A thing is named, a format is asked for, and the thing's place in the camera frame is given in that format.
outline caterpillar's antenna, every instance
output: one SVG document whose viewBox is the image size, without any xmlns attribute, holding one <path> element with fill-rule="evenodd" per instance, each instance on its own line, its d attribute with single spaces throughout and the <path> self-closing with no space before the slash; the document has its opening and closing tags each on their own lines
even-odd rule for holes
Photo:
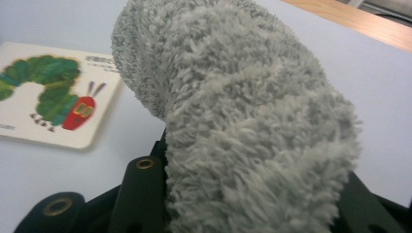
<svg viewBox="0 0 412 233">
<path fill-rule="evenodd" d="M 93 91 L 93 87 L 94 87 L 94 82 L 91 81 L 90 83 L 88 83 L 88 91 L 87 91 L 87 96 L 89 96 L 91 94 L 91 92 Z"/>
<path fill-rule="evenodd" d="M 93 93 L 93 98 L 94 97 L 96 97 L 96 95 L 100 92 L 100 90 L 102 90 L 103 89 L 103 87 L 105 87 L 106 86 L 106 84 L 105 83 L 102 83 L 101 85 L 99 85 L 98 87 L 97 87 L 97 89 L 94 91 L 94 93 Z"/>
</svg>

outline gray fur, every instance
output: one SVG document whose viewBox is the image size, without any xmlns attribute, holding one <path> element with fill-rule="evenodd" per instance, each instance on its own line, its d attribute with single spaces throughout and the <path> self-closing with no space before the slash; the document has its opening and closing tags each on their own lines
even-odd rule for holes
<svg viewBox="0 0 412 233">
<path fill-rule="evenodd" d="M 113 56 L 166 122 L 169 230 L 329 232 L 357 120 L 279 19 L 249 0 L 130 0 Z"/>
</svg>

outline the very hungry caterpillar book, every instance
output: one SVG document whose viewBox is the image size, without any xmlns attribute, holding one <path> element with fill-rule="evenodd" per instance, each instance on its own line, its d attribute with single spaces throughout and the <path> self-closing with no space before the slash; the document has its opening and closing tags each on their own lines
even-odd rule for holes
<svg viewBox="0 0 412 233">
<path fill-rule="evenodd" d="M 5 43 L 0 136 L 84 150 L 120 84 L 111 55 Z"/>
</svg>

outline round metal ring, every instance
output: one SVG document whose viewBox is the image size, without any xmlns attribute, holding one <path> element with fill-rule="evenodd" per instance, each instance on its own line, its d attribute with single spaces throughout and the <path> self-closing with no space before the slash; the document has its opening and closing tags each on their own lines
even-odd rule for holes
<svg viewBox="0 0 412 233">
<path fill-rule="evenodd" d="M 61 213 L 67 211 L 73 205 L 72 199 L 68 197 L 58 198 L 50 202 L 44 209 L 43 215 L 45 216 L 58 216 Z"/>
<path fill-rule="evenodd" d="M 151 167 L 153 167 L 154 165 L 155 165 L 155 162 L 154 162 L 153 160 L 149 159 L 149 158 L 145 158 L 145 159 L 139 160 L 139 161 L 136 163 L 136 167 L 137 167 L 138 169 L 142 169 L 142 170 L 151 168 Z"/>
</svg>

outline caterpillar illustration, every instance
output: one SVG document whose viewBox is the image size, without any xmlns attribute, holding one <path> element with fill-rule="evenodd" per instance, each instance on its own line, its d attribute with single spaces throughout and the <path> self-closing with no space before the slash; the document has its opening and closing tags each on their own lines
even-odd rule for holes
<svg viewBox="0 0 412 233">
<path fill-rule="evenodd" d="M 94 82 L 90 82 L 87 96 L 79 97 L 71 93 L 71 88 L 80 73 L 79 63 L 73 59 L 43 55 L 17 60 L 0 73 L 0 101 L 11 97 L 22 83 L 41 84 L 44 91 L 39 95 L 36 113 L 30 117 L 37 124 L 49 125 L 51 132 L 57 125 L 75 130 L 92 116 L 94 97 L 106 85 L 102 83 L 91 94 Z"/>
</svg>

